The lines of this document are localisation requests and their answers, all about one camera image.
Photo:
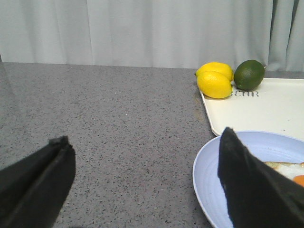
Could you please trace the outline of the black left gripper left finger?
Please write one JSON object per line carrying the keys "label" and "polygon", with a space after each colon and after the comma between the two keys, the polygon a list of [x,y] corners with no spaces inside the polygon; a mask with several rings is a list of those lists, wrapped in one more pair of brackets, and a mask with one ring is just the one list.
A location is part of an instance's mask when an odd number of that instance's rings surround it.
{"label": "black left gripper left finger", "polygon": [[0,226],[53,227],[75,174],[75,150],[67,136],[1,170]]}

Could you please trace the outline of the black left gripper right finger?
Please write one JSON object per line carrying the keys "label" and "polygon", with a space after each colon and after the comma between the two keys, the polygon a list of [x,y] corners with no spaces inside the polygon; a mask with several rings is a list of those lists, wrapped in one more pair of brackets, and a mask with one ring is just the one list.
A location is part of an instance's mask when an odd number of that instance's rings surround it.
{"label": "black left gripper right finger", "polygon": [[302,228],[304,188],[254,155],[231,128],[220,137],[218,177],[235,228]]}

